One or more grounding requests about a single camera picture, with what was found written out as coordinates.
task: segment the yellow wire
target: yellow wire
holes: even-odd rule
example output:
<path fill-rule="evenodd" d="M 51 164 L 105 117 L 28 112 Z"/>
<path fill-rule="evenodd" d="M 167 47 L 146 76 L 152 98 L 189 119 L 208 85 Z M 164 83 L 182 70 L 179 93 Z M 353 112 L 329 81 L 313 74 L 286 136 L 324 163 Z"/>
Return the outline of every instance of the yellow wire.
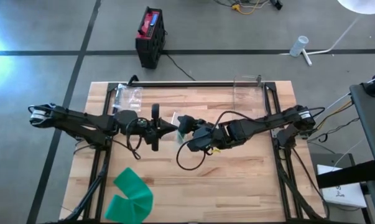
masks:
<path fill-rule="evenodd" d="M 237 10 L 242 15 L 250 15 L 250 14 L 252 14 L 255 11 L 256 6 L 259 4 L 259 1 L 260 0 L 256 1 L 256 4 L 255 4 L 255 6 L 254 6 L 254 8 L 252 9 L 251 12 L 242 12 L 239 4 L 233 5 L 233 6 L 231 6 L 231 8 L 234 9 L 234 10 Z"/>
<path fill-rule="evenodd" d="M 326 120 L 327 118 L 329 118 L 330 116 L 332 116 L 332 115 L 338 113 L 339 111 L 345 109 L 350 103 L 351 103 L 351 100 L 350 100 L 349 102 L 345 103 L 344 105 L 342 105 L 342 106 L 341 106 L 340 108 L 338 108 L 336 111 L 332 112 L 330 115 L 326 116 L 326 117 L 324 118 L 324 120 L 318 125 L 318 127 L 317 127 L 317 131 L 320 130 L 320 129 L 323 127 L 323 125 L 325 124 L 325 120 Z"/>

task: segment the white pole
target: white pole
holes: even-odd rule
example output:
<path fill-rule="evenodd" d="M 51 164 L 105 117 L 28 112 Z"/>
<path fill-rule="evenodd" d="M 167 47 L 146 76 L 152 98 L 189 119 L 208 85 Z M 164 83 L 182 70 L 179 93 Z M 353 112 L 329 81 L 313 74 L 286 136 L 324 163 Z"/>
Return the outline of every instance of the white pole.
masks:
<path fill-rule="evenodd" d="M 339 43 L 339 41 L 341 41 L 341 39 L 349 32 L 349 30 L 357 23 L 357 21 L 359 21 L 360 18 L 361 18 L 361 16 L 359 14 L 359 16 L 354 19 L 354 21 L 350 24 L 350 26 L 344 31 L 344 33 L 338 38 L 338 40 L 336 40 L 336 42 L 329 49 L 321 50 L 321 51 L 318 51 L 318 52 L 309 52 L 309 53 L 307 53 L 307 55 L 328 53 L 329 51 L 334 49 L 334 47 Z"/>

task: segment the black metal frame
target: black metal frame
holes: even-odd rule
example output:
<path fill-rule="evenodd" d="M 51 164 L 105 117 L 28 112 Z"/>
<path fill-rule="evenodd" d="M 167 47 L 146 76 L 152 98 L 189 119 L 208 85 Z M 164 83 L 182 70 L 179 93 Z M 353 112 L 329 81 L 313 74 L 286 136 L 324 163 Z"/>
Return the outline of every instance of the black metal frame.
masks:
<path fill-rule="evenodd" d="M 121 84 L 129 85 L 129 86 L 139 86 L 139 87 L 197 87 L 197 86 L 207 86 L 207 87 L 233 87 L 234 82 L 133 82 L 133 81 L 139 81 L 136 76 L 133 76 L 131 78 L 130 82 L 121 82 Z M 103 108 L 103 114 L 107 114 L 110 106 L 110 100 L 111 96 L 114 92 L 114 90 L 117 89 L 119 83 L 108 83 L 107 86 L 107 92 L 106 92 L 106 99 L 104 102 L 104 108 Z M 279 98 L 277 94 L 277 88 L 274 82 L 263 82 L 262 83 L 265 88 L 264 89 L 264 100 L 265 100 L 265 107 L 266 110 L 269 114 L 272 113 L 271 111 L 271 106 L 270 106 L 270 101 L 269 101 L 269 93 L 268 91 L 271 91 L 272 93 L 272 98 L 274 101 L 274 108 L 276 113 L 281 112 L 280 108 L 280 103 L 279 103 Z M 241 82 L 239 83 L 240 86 L 252 86 L 252 87 L 258 87 L 257 82 Z M 274 159 L 275 163 L 281 162 L 280 156 L 279 156 L 279 147 L 277 146 L 277 143 L 275 141 L 275 137 L 273 136 L 272 133 L 271 138 L 272 138 L 272 144 L 273 144 L 273 150 L 274 150 Z M 287 156 L 287 152 L 285 152 L 286 157 L 285 157 L 285 162 L 287 165 L 287 173 L 289 176 L 289 179 L 296 185 L 296 180 L 294 176 L 294 169 L 292 166 L 292 161 L 290 159 L 290 156 Z M 91 176 L 90 176 L 90 184 L 93 183 L 97 176 L 97 171 L 98 171 L 98 165 L 101 157 L 101 151 L 97 150 L 95 152 L 95 156 L 93 158 L 93 163 L 92 163 L 92 170 L 91 170 Z M 111 147 L 109 150 L 105 152 L 104 155 L 104 162 L 109 162 L 109 159 L 111 157 Z M 101 212 L 103 208 L 103 202 L 104 202 L 104 191 L 105 191 L 105 186 L 106 186 L 106 180 L 107 180 L 107 173 L 108 173 L 108 167 L 106 168 L 106 172 L 104 175 L 103 180 L 100 183 L 100 189 L 99 189 L 99 194 L 98 194 L 98 200 L 97 200 L 97 206 L 96 206 L 96 211 L 95 211 L 95 217 L 94 219 L 89 218 L 90 216 L 90 210 L 91 210 L 91 200 L 87 203 L 84 214 L 83 214 L 83 220 L 85 222 L 91 222 L 94 221 L 96 223 L 100 223 L 101 219 Z M 289 207 L 289 200 L 287 197 L 287 190 L 285 187 L 285 182 L 280 178 L 281 172 L 277 170 L 277 174 L 279 176 L 279 184 L 280 184 L 280 193 L 281 193 L 281 199 L 282 199 L 282 204 L 284 208 L 284 215 L 286 222 L 276 222 L 276 223 L 342 223 L 342 222 L 332 222 L 328 220 L 309 220 L 309 219 L 304 219 L 303 218 L 303 213 L 302 209 L 297 201 L 297 199 L 293 196 L 294 200 L 294 206 L 295 210 L 297 211 L 296 218 L 293 218 L 291 216 L 291 211 Z"/>

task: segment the clear plastic bag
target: clear plastic bag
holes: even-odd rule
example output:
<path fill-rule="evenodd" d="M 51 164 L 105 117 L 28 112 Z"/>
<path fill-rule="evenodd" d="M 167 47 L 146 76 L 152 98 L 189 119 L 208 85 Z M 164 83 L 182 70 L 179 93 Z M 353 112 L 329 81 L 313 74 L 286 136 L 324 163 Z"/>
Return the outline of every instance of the clear plastic bag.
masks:
<path fill-rule="evenodd" d="M 113 107 L 119 110 L 140 111 L 142 106 L 142 87 L 118 84 Z"/>

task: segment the white lamp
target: white lamp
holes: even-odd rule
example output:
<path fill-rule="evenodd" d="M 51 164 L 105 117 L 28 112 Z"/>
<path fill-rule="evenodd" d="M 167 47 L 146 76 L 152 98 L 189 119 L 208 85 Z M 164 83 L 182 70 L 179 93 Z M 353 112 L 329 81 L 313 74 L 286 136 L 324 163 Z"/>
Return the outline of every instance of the white lamp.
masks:
<path fill-rule="evenodd" d="M 338 2 L 345 8 L 352 12 L 356 12 L 359 15 L 354 19 L 350 26 L 342 33 L 342 35 L 336 40 L 336 42 L 327 50 L 321 50 L 318 52 L 309 52 L 307 55 L 322 54 L 331 51 L 341 39 L 349 32 L 349 30 L 359 21 L 360 15 L 372 15 L 375 14 L 375 0 L 338 0 Z"/>

